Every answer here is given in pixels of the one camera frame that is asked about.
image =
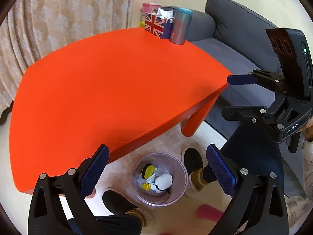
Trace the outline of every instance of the hand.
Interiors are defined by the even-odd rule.
[[[303,126],[299,132],[306,130],[305,139],[309,142],[313,141],[313,117],[309,119],[305,126]]]

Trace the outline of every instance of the yellow object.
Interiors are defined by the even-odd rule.
[[[151,185],[149,183],[143,183],[141,188],[148,191],[151,189]]]
[[[143,179],[148,179],[152,176],[154,172],[154,166],[152,164],[147,164],[145,167],[143,167],[141,176]]]

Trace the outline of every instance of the striped sock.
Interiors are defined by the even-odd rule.
[[[144,226],[146,223],[146,219],[144,218],[143,214],[140,212],[138,208],[133,208],[130,211],[127,211],[125,215],[137,217],[141,222],[141,226]]]
[[[203,186],[208,184],[208,182],[206,182],[203,178],[203,171],[204,171],[204,168],[201,168],[192,172],[192,174],[190,174],[191,181],[198,190],[200,190],[201,188],[203,188]]]

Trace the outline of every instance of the gray couch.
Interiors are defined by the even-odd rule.
[[[164,9],[176,9],[167,6]],[[205,13],[193,11],[192,21],[186,39],[198,46],[210,56],[219,61],[233,74],[247,74],[254,69],[281,72],[277,54],[265,30],[277,28],[272,22],[232,0],[207,0]],[[274,92],[258,85],[229,86],[222,92],[219,99],[209,112],[205,121],[229,138],[236,130],[239,122],[226,121],[221,116],[221,110],[227,105],[264,105],[269,107],[275,99]],[[303,185],[301,153],[290,154],[285,143],[280,145],[283,158],[286,160],[285,191],[294,191],[294,174]],[[301,186],[294,192],[303,192]]]

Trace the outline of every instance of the teal lid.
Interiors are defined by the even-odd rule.
[[[187,14],[187,15],[192,15],[192,10],[190,10],[190,9],[186,9],[186,8],[177,8],[177,11],[180,12],[180,13]]]

